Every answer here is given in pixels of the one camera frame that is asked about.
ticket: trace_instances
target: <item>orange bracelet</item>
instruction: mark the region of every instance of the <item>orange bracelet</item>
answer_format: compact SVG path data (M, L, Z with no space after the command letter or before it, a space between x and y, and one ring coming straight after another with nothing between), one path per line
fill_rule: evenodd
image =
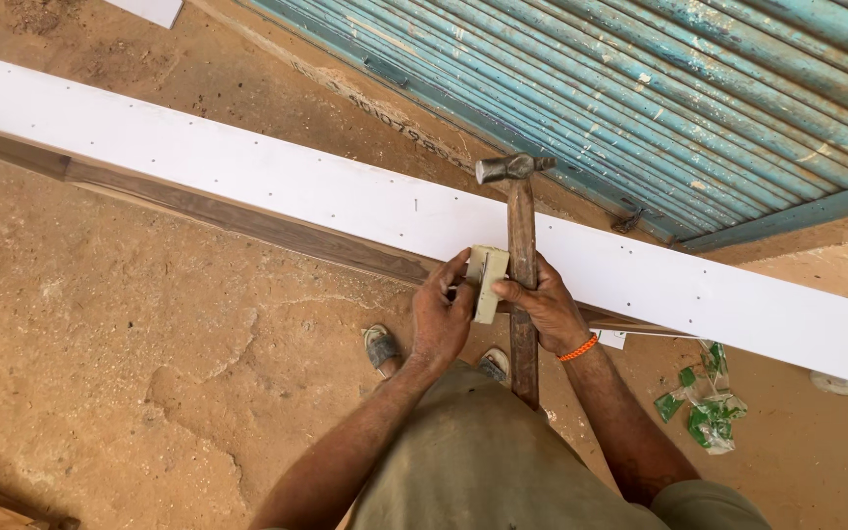
M558 357L558 360L560 360L560 361L565 361L565 360L571 360L571 359L573 359L573 358L575 358L575 357L579 357L579 356L581 356L584 352L586 352L586 351L590 350L590 349L591 349L591 347L592 347L592 346L594 346L596 343L597 343L597 334L596 334L596 333L592 333L592 334L591 334L591 339L588 339L588 342L586 342L586 343L582 344L582 347L581 347L581 348L578 348L577 350L575 350L574 352L571 352L571 353L570 353L570 354L568 354L568 355L562 355L562 356Z

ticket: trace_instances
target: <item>hammer head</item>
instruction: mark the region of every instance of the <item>hammer head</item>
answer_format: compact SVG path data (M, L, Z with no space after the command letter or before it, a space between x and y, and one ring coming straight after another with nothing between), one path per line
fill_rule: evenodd
M519 153L501 159L483 159L477 162L477 182L488 184L506 178L529 178L537 171L555 167L557 161L549 157L533 157L528 153Z

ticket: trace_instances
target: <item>forearm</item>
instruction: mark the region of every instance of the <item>forearm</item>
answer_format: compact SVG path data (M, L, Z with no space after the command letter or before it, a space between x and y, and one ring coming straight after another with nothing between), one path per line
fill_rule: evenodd
M666 486L699 478L637 403L599 344L564 367L625 499L650 506Z
M435 375L406 364L280 478L252 529L336 528Z

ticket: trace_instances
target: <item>peeling blue paint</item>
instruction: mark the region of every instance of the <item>peeling blue paint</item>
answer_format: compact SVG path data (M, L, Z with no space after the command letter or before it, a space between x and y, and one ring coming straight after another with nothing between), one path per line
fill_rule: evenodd
M236 1L658 239L848 215L848 0Z

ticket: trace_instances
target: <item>hand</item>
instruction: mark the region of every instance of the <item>hand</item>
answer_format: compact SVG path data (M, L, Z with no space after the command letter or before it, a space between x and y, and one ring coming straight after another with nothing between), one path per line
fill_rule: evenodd
M529 313L543 348L555 355L567 355L591 339L591 330L558 271L541 254L536 253L536 257L539 282L535 291L512 280L493 283L492 289L503 300Z
M405 366L423 368L433 377L440 376L464 349L473 320L476 290L463 282L470 249L434 269L415 293L415 344ZM448 298L451 285L457 285L453 302Z

